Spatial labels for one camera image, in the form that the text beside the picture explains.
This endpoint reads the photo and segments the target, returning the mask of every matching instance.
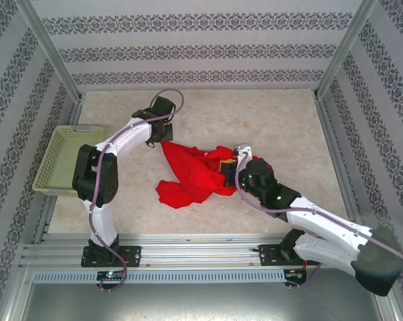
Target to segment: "patterned wallpaper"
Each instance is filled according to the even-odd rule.
[[[38,0],[80,91],[315,88],[361,0]]]
[[[324,103],[364,223],[403,248],[403,0],[378,2]]]
[[[0,306],[45,197],[32,190],[54,128],[73,103],[12,0],[0,0]]]

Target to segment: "yellow basket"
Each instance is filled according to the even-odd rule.
[[[84,144],[103,141],[101,126],[57,126],[42,159],[32,189],[51,196],[77,197],[72,188],[76,157]]]

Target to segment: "red cloth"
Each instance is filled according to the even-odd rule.
[[[161,181],[156,188],[160,202],[175,209],[191,203],[202,203],[212,193],[230,196],[235,187],[225,187],[225,176],[220,173],[220,162],[234,157],[233,151],[223,146],[206,152],[173,142],[161,143],[164,155],[180,183]]]

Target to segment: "plastic basket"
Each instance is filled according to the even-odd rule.
[[[78,151],[84,144],[101,142],[103,134],[101,126],[57,126],[33,182],[33,190],[51,196],[77,197],[72,189],[72,178]]]

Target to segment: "marble floor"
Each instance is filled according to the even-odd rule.
[[[156,91],[87,93],[80,124],[100,124],[110,136]],[[310,90],[184,90],[185,106],[173,119],[174,142],[200,149],[248,142],[279,182],[347,217]],[[179,104],[176,93],[165,97]],[[282,233],[292,228],[249,207],[235,193],[213,194],[202,204],[173,209],[158,201],[161,179],[176,181],[160,146],[139,145],[119,164],[113,201],[119,233]],[[49,233],[89,233],[82,202],[59,197]]]

